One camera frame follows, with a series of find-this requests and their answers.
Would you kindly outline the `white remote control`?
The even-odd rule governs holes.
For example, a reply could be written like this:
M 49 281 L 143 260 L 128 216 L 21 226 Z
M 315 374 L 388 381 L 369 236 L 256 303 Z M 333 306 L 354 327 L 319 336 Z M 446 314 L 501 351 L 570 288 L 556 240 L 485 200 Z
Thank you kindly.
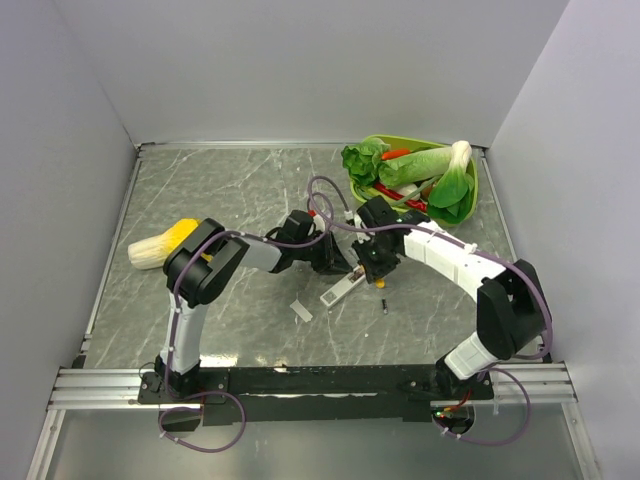
M 365 281 L 365 272 L 358 280 L 350 280 L 353 271 L 356 269 L 362 269 L 364 272 L 364 268 L 362 266 L 355 267 L 349 274 L 345 275 L 320 296 L 320 301 L 327 308 L 332 308 L 334 305 L 342 301 L 351 291 Z

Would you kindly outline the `white battery cover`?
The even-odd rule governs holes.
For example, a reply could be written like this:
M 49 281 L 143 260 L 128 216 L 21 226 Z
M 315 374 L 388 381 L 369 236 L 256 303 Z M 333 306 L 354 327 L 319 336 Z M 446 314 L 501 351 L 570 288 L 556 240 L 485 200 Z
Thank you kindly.
M 305 323 L 310 322 L 313 319 L 313 315 L 299 300 L 295 300 L 290 304 L 290 308 L 296 313 L 296 315 Z

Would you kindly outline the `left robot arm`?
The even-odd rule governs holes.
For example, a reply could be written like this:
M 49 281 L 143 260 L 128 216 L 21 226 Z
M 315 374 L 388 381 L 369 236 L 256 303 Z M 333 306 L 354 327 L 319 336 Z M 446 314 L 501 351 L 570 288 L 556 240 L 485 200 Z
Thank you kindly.
M 169 254 L 163 273 L 170 313 L 164 345 L 154 363 L 165 394 L 176 402 L 195 395 L 207 311 L 236 270 L 246 267 L 278 274 L 296 262 L 308 263 L 320 275 L 352 270 L 333 234 L 302 210 L 292 211 L 263 237 L 227 230 L 206 218 Z

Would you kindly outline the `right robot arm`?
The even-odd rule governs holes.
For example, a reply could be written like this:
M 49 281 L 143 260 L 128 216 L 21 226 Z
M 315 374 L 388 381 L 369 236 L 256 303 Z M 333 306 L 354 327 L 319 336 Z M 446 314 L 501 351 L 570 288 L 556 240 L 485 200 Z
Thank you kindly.
M 419 262 L 460 287 L 476 304 L 476 328 L 435 364 L 431 383 L 459 398 L 478 374 L 549 335 L 551 315 L 537 273 L 526 261 L 505 262 L 442 229 L 420 211 L 403 215 L 375 197 L 354 216 L 353 242 L 367 281 L 384 278 L 402 257 Z

